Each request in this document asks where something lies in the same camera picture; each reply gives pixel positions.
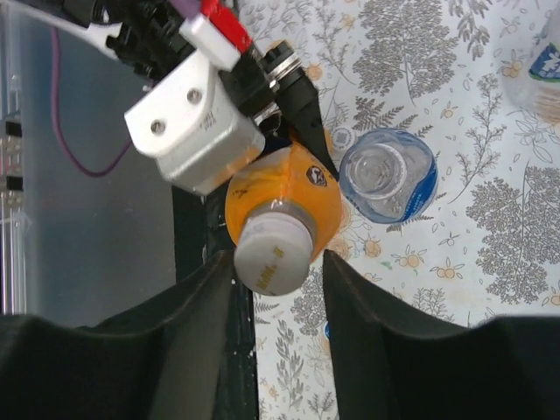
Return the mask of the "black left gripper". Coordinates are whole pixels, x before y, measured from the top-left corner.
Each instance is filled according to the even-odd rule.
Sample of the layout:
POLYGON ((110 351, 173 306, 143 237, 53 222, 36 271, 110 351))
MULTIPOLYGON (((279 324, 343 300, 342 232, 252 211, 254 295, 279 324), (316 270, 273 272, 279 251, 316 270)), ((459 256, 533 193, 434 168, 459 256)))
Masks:
POLYGON ((306 75, 295 52, 281 43, 262 54, 222 1, 67 1, 65 19, 149 81, 200 53, 245 116, 271 103, 286 118, 306 116, 306 75))

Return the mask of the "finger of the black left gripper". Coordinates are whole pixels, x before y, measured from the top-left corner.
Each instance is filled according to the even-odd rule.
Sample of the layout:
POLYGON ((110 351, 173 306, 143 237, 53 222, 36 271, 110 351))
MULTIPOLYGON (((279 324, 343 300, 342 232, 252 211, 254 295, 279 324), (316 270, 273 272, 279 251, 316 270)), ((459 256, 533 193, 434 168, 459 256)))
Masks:
POLYGON ((313 83, 308 78, 281 79, 276 104, 284 119, 297 132, 299 142, 338 180, 339 172, 326 145, 319 93, 313 83))

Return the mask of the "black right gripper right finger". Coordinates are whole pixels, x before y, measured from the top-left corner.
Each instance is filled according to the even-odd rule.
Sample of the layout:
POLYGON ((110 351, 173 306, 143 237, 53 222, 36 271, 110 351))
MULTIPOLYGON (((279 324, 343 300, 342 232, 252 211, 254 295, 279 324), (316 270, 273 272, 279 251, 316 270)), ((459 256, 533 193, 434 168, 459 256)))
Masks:
POLYGON ((556 419, 559 320, 433 317, 323 255, 325 311, 343 419, 556 419))

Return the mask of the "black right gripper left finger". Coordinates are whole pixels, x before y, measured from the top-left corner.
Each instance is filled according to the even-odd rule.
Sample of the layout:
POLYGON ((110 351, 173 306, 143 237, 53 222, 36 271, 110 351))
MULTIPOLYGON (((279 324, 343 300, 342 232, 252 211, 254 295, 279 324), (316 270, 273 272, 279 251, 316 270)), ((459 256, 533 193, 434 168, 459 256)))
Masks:
POLYGON ((173 348, 189 295, 176 283, 94 327, 2 316, 2 418, 182 419, 173 348))

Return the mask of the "orange juice bottle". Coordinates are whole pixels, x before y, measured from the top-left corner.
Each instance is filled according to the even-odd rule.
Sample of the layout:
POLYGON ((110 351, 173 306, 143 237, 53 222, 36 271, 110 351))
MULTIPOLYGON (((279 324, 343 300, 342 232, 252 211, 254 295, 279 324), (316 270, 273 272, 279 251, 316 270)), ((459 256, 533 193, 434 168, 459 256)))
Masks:
POLYGON ((310 231, 316 259, 337 233, 342 199, 333 175, 303 146, 294 143, 262 157, 234 175, 225 198, 225 221, 238 243, 247 220, 276 211, 299 219, 310 231))

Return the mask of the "blue label water bottle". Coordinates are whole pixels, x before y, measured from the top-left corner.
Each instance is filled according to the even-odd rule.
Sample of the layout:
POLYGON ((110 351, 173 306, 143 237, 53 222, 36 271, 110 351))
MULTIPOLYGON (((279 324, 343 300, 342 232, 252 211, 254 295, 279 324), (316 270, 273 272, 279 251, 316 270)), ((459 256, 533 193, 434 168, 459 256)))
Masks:
POLYGON ((345 198, 373 223, 403 224, 433 201, 438 166, 430 147, 402 129, 370 130, 346 151, 339 166, 345 198))

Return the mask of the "white bottle cap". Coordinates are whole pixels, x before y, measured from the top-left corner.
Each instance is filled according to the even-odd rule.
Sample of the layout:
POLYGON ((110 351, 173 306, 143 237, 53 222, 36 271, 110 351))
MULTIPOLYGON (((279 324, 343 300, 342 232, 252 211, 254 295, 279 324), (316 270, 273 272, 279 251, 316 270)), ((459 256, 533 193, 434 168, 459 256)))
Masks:
POLYGON ((312 236, 301 221, 286 213, 262 213, 241 231, 234 267, 253 292, 283 296, 304 283, 313 250, 312 236))

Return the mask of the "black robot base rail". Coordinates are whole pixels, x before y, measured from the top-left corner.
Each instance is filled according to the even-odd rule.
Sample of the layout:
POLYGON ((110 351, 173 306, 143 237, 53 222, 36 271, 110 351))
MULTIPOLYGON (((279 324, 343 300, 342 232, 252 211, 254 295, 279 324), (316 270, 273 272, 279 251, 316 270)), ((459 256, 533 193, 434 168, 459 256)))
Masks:
POLYGON ((190 292, 173 348, 182 419, 259 417, 253 298, 233 269, 225 195, 172 190, 176 278, 190 292))

